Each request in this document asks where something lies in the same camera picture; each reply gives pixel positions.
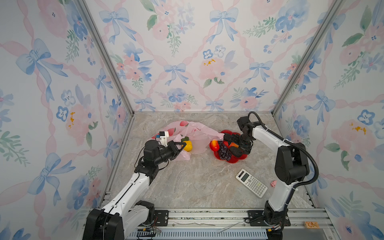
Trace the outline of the orange red chili pepper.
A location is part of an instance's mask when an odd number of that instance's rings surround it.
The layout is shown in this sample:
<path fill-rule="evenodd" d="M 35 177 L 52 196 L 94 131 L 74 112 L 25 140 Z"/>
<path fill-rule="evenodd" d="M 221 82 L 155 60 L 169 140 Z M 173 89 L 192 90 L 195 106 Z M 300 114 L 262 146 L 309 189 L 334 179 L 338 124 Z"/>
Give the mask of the orange red chili pepper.
<path fill-rule="evenodd" d="M 239 146 L 235 143 L 231 143 L 231 144 L 229 144 L 229 148 L 231 148 L 231 147 L 238 148 Z"/>

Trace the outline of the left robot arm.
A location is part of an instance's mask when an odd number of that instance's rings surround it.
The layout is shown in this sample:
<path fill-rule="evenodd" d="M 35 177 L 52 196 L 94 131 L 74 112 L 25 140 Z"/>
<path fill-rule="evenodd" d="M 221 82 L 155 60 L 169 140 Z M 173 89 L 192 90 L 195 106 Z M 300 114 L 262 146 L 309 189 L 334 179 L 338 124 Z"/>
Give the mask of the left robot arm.
<path fill-rule="evenodd" d="M 154 204 L 140 201 L 158 172 L 159 165 L 178 157 L 185 142 L 170 141 L 165 146 L 156 140 L 145 143 L 134 174 L 123 189 L 102 209 L 93 209 L 86 220 L 84 240 L 125 240 L 140 225 L 155 223 Z"/>

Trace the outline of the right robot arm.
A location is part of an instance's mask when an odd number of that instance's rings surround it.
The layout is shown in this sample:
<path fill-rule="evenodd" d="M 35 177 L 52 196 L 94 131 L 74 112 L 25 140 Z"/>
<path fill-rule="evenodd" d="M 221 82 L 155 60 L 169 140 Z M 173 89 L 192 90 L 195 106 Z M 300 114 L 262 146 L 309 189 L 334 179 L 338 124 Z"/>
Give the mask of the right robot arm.
<path fill-rule="evenodd" d="M 304 178 L 310 173 L 308 153 L 303 144 L 294 144 L 269 129 L 255 113 L 237 120 L 241 134 L 224 133 L 224 141 L 230 146 L 230 152 L 236 156 L 249 155 L 254 141 L 258 140 L 275 151 L 275 189 L 266 201 L 263 221 L 268 226 L 285 225 L 288 205 L 299 186 L 305 185 Z"/>

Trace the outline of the dark purple grape bunch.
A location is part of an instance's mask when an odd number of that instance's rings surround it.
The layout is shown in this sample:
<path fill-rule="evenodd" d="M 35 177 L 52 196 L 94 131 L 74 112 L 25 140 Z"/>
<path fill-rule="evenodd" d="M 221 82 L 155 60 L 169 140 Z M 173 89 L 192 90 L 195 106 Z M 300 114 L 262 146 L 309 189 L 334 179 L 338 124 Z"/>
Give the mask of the dark purple grape bunch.
<path fill-rule="evenodd" d="M 218 150 L 218 156 L 220 160 L 229 162 L 232 158 L 232 153 L 228 146 L 223 141 L 218 141 L 219 143 L 219 150 Z"/>

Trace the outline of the white scientific calculator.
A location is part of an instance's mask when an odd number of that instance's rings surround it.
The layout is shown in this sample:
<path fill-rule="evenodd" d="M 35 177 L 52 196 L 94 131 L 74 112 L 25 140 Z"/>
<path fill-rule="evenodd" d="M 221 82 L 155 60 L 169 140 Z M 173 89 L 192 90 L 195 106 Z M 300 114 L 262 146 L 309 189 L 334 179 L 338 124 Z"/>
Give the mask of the white scientific calculator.
<path fill-rule="evenodd" d="M 247 189 L 254 193 L 258 198 L 262 198 L 268 190 L 268 187 L 251 175 L 248 171 L 241 169 L 236 175 L 236 179 Z"/>

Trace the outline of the small pink toy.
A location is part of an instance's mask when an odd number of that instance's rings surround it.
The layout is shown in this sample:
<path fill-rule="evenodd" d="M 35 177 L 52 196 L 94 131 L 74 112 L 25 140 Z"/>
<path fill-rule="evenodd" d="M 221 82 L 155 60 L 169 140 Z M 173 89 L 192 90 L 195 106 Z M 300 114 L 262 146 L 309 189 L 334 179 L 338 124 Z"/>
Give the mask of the small pink toy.
<path fill-rule="evenodd" d="M 276 180 L 274 180 L 274 181 L 271 182 L 271 187 L 272 187 L 272 188 L 275 188 L 276 185 L 277 185 L 277 181 L 276 181 Z"/>

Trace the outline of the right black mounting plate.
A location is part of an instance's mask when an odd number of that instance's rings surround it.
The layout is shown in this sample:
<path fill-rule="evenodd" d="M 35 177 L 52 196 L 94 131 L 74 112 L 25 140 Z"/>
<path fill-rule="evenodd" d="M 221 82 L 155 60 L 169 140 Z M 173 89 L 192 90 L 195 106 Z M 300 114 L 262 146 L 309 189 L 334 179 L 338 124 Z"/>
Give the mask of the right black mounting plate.
<path fill-rule="evenodd" d="M 288 214 L 283 218 L 283 212 L 265 212 L 263 210 L 249 210 L 245 222 L 251 227 L 278 227 L 284 223 L 285 227 L 291 226 Z"/>

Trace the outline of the black mounting plate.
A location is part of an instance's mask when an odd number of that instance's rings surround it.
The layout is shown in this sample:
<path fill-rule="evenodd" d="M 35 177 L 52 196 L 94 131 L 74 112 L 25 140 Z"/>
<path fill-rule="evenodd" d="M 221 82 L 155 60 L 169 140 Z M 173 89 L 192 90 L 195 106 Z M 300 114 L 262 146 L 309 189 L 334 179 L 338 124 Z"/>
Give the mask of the black mounting plate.
<path fill-rule="evenodd" d="M 154 210 L 152 213 L 152 226 L 156 227 L 167 227 L 169 222 L 168 210 Z"/>
<path fill-rule="evenodd" d="M 291 226 L 288 214 L 283 218 L 283 212 L 265 212 L 263 210 L 249 210 L 245 222 L 251 227 L 278 227 L 284 223 L 285 227 Z"/>

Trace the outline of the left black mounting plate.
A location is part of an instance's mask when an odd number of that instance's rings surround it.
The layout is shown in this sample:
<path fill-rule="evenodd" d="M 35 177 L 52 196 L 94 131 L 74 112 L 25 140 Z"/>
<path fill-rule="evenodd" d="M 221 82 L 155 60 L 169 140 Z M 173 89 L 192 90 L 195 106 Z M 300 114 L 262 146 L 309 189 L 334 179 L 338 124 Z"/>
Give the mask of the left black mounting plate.
<path fill-rule="evenodd" d="M 152 226 L 156 227 L 167 227 L 169 222 L 168 210 L 154 210 L 152 213 Z"/>

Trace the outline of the small wooden block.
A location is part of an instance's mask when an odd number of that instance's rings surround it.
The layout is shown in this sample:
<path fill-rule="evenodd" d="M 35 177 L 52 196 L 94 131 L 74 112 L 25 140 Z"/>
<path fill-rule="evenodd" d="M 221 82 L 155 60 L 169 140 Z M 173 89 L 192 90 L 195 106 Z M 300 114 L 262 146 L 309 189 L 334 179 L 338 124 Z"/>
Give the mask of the small wooden block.
<path fill-rule="evenodd" d="M 304 226 L 306 229 L 320 229 L 318 222 L 304 222 Z"/>

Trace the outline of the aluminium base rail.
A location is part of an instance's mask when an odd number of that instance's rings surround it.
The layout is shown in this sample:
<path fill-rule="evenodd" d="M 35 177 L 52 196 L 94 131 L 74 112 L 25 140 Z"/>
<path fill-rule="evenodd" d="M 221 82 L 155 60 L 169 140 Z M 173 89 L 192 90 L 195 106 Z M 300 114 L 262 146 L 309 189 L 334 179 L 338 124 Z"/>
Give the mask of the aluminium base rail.
<path fill-rule="evenodd" d="M 247 211 L 260 209 L 166 209 L 167 227 L 140 225 L 125 240 L 339 240 L 325 209 L 290 209 L 291 226 L 251 227 Z M 320 229 L 306 229 L 304 222 L 318 222 Z"/>

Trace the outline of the left corner aluminium post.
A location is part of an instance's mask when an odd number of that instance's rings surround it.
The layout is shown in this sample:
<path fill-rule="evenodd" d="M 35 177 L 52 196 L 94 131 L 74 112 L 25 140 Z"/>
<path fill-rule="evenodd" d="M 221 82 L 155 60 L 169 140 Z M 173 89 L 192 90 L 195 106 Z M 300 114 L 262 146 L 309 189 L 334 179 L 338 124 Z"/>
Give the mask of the left corner aluminium post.
<path fill-rule="evenodd" d="M 86 27 L 89 28 L 90 34 L 95 41 L 96 48 L 97 48 L 99 54 L 101 55 L 101 59 L 104 62 L 106 69 L 112 78 L 113 83 L 116 85 L 116 87 L 118 89 L 118 93 L 120 94 L 120 96 L 122 98 L 123 104 L 125 105 L 125 107 L 127 108 L 128 112 L 129 112 L 129 116 L 133 117 L 134 111 L 133 111 L 133 108 L 129 102 L 128 96 L 124 90 L 124 85 L 120 81 L 120 79 L 117 75 L 117 72 L 113 67 L 112 60 L 111 60 L 109 53 L 107 51 L 107 48 L 106 48 L 106 46 L 102 40 L 102 36 L 101 36 L 101 34 L 100 34 L 96 24 L 95 24 L 93 16 L 89 11 L 89 8 L 87 6 L 86 1 L 75 0 L 74 2 L 75 2 L 76 7 L 79 9 L 81 16 L 85 20 Z"/>

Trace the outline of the corner aluminium post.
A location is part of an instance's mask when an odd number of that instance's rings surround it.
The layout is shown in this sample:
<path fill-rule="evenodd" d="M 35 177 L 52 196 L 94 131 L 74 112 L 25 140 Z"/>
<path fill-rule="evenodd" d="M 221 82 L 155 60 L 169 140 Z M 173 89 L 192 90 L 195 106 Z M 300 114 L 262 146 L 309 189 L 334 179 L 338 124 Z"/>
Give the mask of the corner aluminium post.
<path fill-rule="evenodd" d="M 284 100 L 287 98 L 291 89 L 296 84 L 296 81 L 304 71 L 304 68 L 307 66 L 308 62 L 311 60 L 312 56 L 315 54 L 320 42 L 325 37 L 326 32 L 328 31 L 328 29 L 331 27 L 332 23 L 336 19 L 338 12 L 340 11 L 340 8 L 343 6 L 344 3 L 345 1 L 343 0 L 336 0 L 331 2 L 331 5 L 324 16 L 322 23 L 317 28 L 312 41 L 310 42 L 307 49 L 305 50 L 302 56 L 302 59 L 298 64 L 297 69 L 294 70 L 291 79 L 288 81 L 281 96 L 278 98 L 278 101 L 275 107 L 271 111 L 273 117 L 276 116 L 280 108 L 282 108 Z"/>
<path fill-rule="evenodd" d="M 125 105 L 125 107 L 127 108 L 128 112 L 129 112 L 129 116 L 133 117 L 134 111 L 133 111 L 133 108 L 129 102 L 128 96 L 124 90 L 124 85 L 120 81 L 120 79 L 117 75 L 117 72 L 113 67 L 112 60 L 111 60 L 109 53 L 107 51 L 107 48 L 106 48 L 106 46 L 102 40 L 102 36 L 101 36 L 101 34 L 100 34 L 96 24 L 95 24 L 93 16 L 89 11 L 89 8 L 87 6 L 86 1 L 75 0 L 74 2 L 75 2 L 76 7 L 79 9 L 81 16 L 85 20 L 86 27 L 89 28 L 90 34 L 95 41 L 96 48 L 97 48 L 99 54 L 101 55 L 101 59 L 104 62 L 106 69 L 112 78 L 113 83 L 116 85 L 116 87 L 118 89 L 118 93 L 120 94 L 120 96 L 122 98 L 123 104 Z"/>

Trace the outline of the right corner aluminium post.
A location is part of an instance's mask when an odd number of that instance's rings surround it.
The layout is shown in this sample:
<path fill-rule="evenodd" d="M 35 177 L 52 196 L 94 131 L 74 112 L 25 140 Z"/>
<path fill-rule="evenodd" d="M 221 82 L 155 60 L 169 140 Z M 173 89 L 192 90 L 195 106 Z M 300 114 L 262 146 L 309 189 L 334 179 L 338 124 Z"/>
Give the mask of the right corner aluminium post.
<path fill-rule="evenodd" d="M 328 31 L 328 29 L 331 27 L 332 23 L 336 19 L 338 12 L 340 11 L 340 8 L 343 6 L 344 3 L 345 1 L 343 0 L 336 0 L 331 2 L 331 5 L 324 16 L 322 23 L 317 28 L 312 41 L 310 42 L 307 49 L 305 50 L 302 56 L 302 59 L 298 64 L 297 69 L 294 70 L 291 79 L 288 81 L 281 96 L 278 98 L 278 101 L 275 107 L 271 111 L 273 117 L 276 116 L 280 108 L 282 108 L 284 100 L 287 98 L 291 89 L 296 84 L 296 81 L 304 71 L 304 68 L 307 66 L 308 62 L 311 60 L 312 56 L 315 54 L 320 42 L 325 37 L 326 32 Z"/>

